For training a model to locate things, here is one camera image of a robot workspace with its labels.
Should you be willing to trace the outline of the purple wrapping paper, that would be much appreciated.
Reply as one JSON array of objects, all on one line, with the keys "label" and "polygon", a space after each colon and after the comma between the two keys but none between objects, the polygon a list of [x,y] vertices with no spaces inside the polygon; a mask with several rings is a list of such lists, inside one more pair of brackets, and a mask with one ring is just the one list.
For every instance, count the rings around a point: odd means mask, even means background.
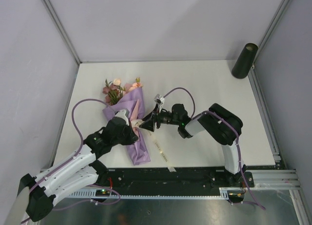
[{"label": "purple wrapping paper", "polygon": [[126,109],[129,111],[128,118],[132,122],[134,133],[138,140],[131,145],[126,146],[128,156],[133,165],[141,165],[151,161],[144,137],[139,130],[138,121],[143,119],[145,114],[145,105],[142,88],[133,88],[126,90],[115,85],[105,86],[103,94],[106,95],[105,101],[110,105],[103,109],[105,118],[109,121],[115,115],[115,111]]}]

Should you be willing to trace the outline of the cream printed ribbon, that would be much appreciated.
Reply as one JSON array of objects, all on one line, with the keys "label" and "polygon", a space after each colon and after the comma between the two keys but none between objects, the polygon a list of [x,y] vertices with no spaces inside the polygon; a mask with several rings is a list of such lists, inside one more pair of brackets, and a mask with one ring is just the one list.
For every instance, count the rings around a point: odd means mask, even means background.
[{"label": "cream printed ribbon", "polygon": [[[142,123],[142,120],[132,120],[132,121],[131,121],[132,127],[137,128],[137,129],[141,129],[141,128],[139,127],[139,125],[140,125],[141,123]],[[147,133],[148,133],[149,137],[151,138],[151,140],[152,140],[154,146],[155,146],[156,149],[158,150],[160,156],[162,157],[162,159],[163,159],[164,162],[166,163],[166,166],[167,166],[168,170],[169,170],[170,172],[176,172],[176,169],[171,165],[171,163],[170,163],[170,161],[169,161],[169,158],[168,158],[168,157],[166,156],[166,154],[164,153],[164,151],[163,151],[163,149],[161,148],[161,145],[160,145],[160,143],[158,142],[158,140],[157,140],[156,136],[154,135],[154,133],[151,132],[151,131],[148,131],[148,130],[147,130]]]}]

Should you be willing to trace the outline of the pink artificial flower bunch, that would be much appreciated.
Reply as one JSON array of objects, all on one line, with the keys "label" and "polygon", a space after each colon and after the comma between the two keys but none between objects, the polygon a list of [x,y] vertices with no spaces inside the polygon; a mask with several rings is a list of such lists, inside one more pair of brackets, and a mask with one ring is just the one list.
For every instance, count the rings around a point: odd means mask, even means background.
[{"label": "pink artificial flower bunch", "polygon": [[142,88],[143,84],[140,77],[135,79],[134,83],[122,84],[121,79],[114,79],[113,81],[105,80],[105,86],[102,93],[105,95],[105,102],[109,105],[117,104],[126,94],[138,88]]}]

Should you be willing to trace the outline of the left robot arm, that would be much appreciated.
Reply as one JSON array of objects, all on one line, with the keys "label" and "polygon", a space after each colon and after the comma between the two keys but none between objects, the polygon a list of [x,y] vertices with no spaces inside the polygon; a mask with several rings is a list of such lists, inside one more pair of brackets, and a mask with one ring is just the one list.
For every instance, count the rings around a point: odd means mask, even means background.
[{"label": "left robot arm", "polygon": [[37,222],[46,217],[65,197],[89,185],[107,186],[107,167],[99,160],[112,147],[131,145],[139,137],[130,124],[113,118],[106,127],[90,134],[79,149],[59,164],[36,176],[24,175],[19,182],[19,191],[30,189],[26,213]]}]

